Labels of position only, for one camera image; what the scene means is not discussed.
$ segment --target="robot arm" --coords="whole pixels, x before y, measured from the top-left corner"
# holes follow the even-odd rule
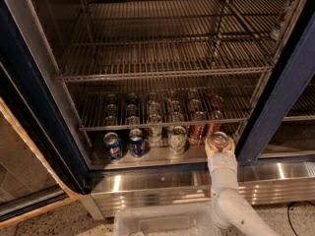
[[[249,236],[279,235],[239,195],[235,145],[232,138],[227,138],[228,146],[224,148],[217,148],[211,141],[206,141],[208,167],[212,177],[212,219],[220,228],[234,225]]]

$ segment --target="speckled floor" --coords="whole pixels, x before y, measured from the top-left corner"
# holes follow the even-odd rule
[[[287,204],[255,206],[255,209],[280,235],[295,235],[288,223]],[[315,235],[315,206],[310,203],[296,203],[290,208],[289,213],[291,223],[298,236]],[[17,225],[0,229],[0,235],[112,236],[112,231],[112,220],[94,221],[81,202],[76,201]],[[229,228],[223,231],[222,235],[241,236],[243,234],[235,228]]]

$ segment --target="soda can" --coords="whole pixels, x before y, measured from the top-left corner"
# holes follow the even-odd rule
[[[192,100],[188,101],[188,110],[190,113],[195,113],[201,109],[201,101],[199,99],[193,98]]]
[[[169,149],[173,154],[179,155],[185,151],[187,133],[185,128],[175,126],[168,138]]]
[[[109,104],[105,107],[105,116],[117,116],[118,106]]]
[[[113,115],[109,115],[104,120],[105,126],[116,126],[117,125],[117,117]]]
[[[151,101],[158,101],[158,93],[155,91],[151,91],[148,93],[148,103]]]
[[[135,104],[138,105],[138,95],[136,95],[134,92],[130,92],[127,95],[127,104]]]
[[[168,122],[178,123],[183,122],[184,116],[180,112],[172,112],[168,115]],[[175,126],[168,126],[166,127],[167,136],[170,136],[171,131],[174,129]]]
[[[118,160],[122,157],[121,142],[115,132],[107,133],[103,138],[103,146],[107,151],[110,160]]]
[[[219,110],[212,111],[210,113],[210,120],[219,120],[222,119],[223,115]],[[207,124],[205,129],[205,135],[212,135],[220,129],[221,123],[210,123]]]
[[[166,105],[167,105],[167,112],[168,113],[181,111],[180,101],[177,99],[172,99],[172,100],[167,101]]]
[[[106,103],[109,104],[117,104],[117,95],[115,93],[110,93],[106,97]]]
[[[148,124],[161,123],[161,117],[158,114],[152,114],[148,118]],[[161,126],[152,126],[148,129],[149,141],[157,143],[161,140]]]
[[[215,132],[206,139],[210,148],[215,147],[218,151],[223,151],[224,148],[229,146],[228,136],[224,132]]]
[[[140,157],[146,152],[146,141],[140,129],[133,129],[129,132],[128,148],[133,156]]]
[[[127,115],[127,117],[137,116],[138,115],[137,111],[138,111],[138,106],[135,105],[135,104],[129,104],[126,107],[126,115]]]
[[[168,90],[166,92],[166,97],[165,97],[166,101],[169,100],[179,100],[179,95],[178,92],[175,90]]]
[[[195,88],[189,88],[187,91],[187,101],[192,99],[199,99],[198,91]]]
[[[289,15],[292,13],[292,6],[295,0],[285,0],[283,7],[278,14],[278,18],[274,24],[274,27],[270,33],[270,37],[273,40],[277,40],[282,32],[285,22],[289,18]]]
[[[204,121],[206,120],[206,115],[202,111],[197,111],[192,116],[192,121]],[[193,140],[200,140],[203,137],[205,124],[195,124],[190,126],[189,138]]]
[[[222,110],[223,109],[224,100],[218,94],[213,95],[209,99],[209,101],[210,101],[210,105],[213,108],[213,110]]]
[[[160,112],[160,105],[157,101],[151,100],[148,102],[148,113],[151,114],[159,114]]]
[[[127,118],[127,125],[137,125],[140,123],[140,119],[138,116],[129,116]]]

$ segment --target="metal base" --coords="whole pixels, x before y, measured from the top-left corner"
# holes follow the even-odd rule
[[[315,162],[239,167],[239,193],[251,205],[312,200]],[[93,179],[91,193],[104,217],[128,207],[208,202],[208,169],[180,172],[124,172]]]

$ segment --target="cable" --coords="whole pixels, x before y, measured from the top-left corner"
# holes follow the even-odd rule
[[[289,210],[290,210],[290,208],[293,207],[294,204],[296,204],[296,203],[308,203],[308,204],[310,204],[310,205],[312,205],[312,206],[314,206],[314,207],[315,207],[315,204],[313,204],[313,203],[311,203],[311,202],[308,202],[308,201],[292,202],[292,203],[288,204],[288,206],[287,206],[287,220],[288,220],[289,226],[291,227],[291,229],[292,229],[292,231],[294,232],[294,234],[295,234],[296,236],[298,236],[298,234],[296,233],[296,231],[295,231],[294,228],[293,228],[293,225],[292,225],[292,223],[291,223],[291,218],[290,218],[290,215],[289,215]]]

